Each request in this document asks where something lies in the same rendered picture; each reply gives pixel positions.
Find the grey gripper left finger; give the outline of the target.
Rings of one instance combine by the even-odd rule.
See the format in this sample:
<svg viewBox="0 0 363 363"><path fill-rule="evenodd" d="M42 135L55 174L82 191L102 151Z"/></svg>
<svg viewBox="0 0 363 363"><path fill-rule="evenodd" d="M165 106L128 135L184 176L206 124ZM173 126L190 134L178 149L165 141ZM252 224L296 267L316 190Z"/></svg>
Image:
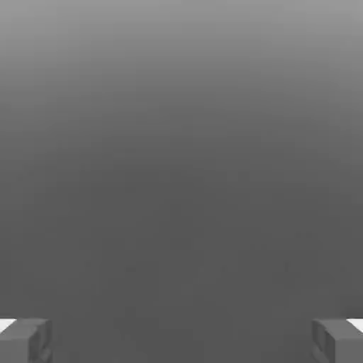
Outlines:
<svg viewBox="0 0 363 363"><path fill-rule="evenodd" d="M0 318L0 363L53 363L52 321Z"/></svg>

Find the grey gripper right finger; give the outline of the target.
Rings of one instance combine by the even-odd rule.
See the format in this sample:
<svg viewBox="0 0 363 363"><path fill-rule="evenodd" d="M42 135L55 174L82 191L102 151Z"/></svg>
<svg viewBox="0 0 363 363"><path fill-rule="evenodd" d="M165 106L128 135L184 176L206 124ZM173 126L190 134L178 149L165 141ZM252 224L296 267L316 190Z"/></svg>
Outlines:
<svg viewBox="0 0 363 363"><path fill-rule="evenodd" d="M315 363L363 363L363 318L314 319Z"/></svg>

